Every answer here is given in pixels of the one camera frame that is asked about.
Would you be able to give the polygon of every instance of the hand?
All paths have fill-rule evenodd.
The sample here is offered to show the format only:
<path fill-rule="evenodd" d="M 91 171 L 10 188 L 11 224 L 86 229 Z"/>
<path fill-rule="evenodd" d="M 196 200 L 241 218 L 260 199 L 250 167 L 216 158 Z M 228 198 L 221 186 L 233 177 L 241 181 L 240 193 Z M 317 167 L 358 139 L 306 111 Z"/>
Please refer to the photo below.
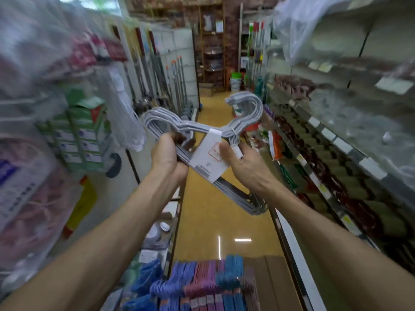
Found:
<path fill-rule="evenodd" d="M 158 139 L 152 149 L 152 169 L 162 172 L 177 184 L 183 183 L 189 172 L 188 166 L 177 161 L 176 143 L 181 144 L 185 140 L 186 138 L 180 133 L 167 132 Z M 194 140 L 189 141 L 186 149 L 192 147 L 194 143 Z"/>
<path fill-rule="evenodd" d="M 239 144 L 239 148 L 242 154 L 244 154 L 241 159 L 236 157 L 227 142 L 222 142 L 219 144 L 220 156 L 231 166 L 232 172 L 239 182 L 251 193 L 265 197 L 279 182 L 275 179 L 261 155 L 256 150 L 244 142 Z"/>

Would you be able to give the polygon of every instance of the barcode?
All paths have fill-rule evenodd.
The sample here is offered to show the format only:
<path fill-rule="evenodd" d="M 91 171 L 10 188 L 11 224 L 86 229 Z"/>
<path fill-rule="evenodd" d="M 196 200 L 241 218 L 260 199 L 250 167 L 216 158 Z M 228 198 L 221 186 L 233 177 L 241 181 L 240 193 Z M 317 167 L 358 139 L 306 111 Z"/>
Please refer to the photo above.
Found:
<path fill-rule="evenodd" d="M 208 170 L 206 170 L 203 166 L 197 165 L 195 167 L 195 170 L 198 171 L 205 178 L 209 178 L 210 172 Z"/>

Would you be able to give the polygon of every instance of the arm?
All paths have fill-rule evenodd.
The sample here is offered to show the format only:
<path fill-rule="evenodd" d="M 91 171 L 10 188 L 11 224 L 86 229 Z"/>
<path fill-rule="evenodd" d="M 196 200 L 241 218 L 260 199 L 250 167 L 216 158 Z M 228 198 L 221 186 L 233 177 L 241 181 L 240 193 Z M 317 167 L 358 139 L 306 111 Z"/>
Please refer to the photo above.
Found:
<path fill-rule="evenodd" d="M 226 142 L 222 158 L 251 192 L 277 208 L 326 268 L 353 310 L 413 310 L 415 277 L 387 256 L 306 206 L 269 171 L 261 156 L 240 144 L 238 160 Z"/>
<path fill-rule="evenodd" d="M 177 162 L 174 141 L 164 134 L 153 150 L 153 165 L 138 189 L 110 218 L 14 292 L 0 311 L 86 311 L 120 279 L 188 167 Z"/>

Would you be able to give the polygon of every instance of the store aisle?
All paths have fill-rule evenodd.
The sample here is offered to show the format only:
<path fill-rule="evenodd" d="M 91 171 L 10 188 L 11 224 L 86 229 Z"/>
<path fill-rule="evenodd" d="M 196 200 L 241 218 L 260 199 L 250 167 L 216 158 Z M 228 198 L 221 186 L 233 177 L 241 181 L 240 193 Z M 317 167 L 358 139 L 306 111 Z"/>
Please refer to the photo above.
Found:
<path fill-rule="evenodd" d="M 231 107 L 225 104 L 230 93 L 202 97 L 203 110 L 198 122 L 222 126 L 232 119 Z M 196 136 L 200 142 L 202 134 Z M 231 169 L 223 177 L 240 189 Z M 235 239 L 251 239 L 236 242 Z M 211 260 L 227 254 L 244 256 L 283 255 L 269 212 L 251 216 L 217 188 L 190 170 L 173 260 Z"/>

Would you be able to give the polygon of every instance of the floor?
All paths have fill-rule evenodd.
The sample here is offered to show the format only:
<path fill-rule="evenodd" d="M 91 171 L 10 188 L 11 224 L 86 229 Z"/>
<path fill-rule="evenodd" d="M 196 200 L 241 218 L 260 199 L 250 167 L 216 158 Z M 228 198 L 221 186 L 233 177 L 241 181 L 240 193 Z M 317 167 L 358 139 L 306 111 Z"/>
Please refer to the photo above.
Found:
<path fill-rule="evenodd" d="M 232 119 L 225 104 L 230 93 L 201 97 L 203 110 L 198 122 L 223 126 Z M 200 142 L 202 134 L 196 136 Z M 231 169 L 223 177 L 236 187 L 246 189 Z M 236 242 L 235 239 L 251 239 Z M 217 188 L 190 170 L 186 183 L 173 260 L 212 260 L 227 254 L 243 256 L 280 255 L 283 251 L 269 212 L 251 216 Z"/>

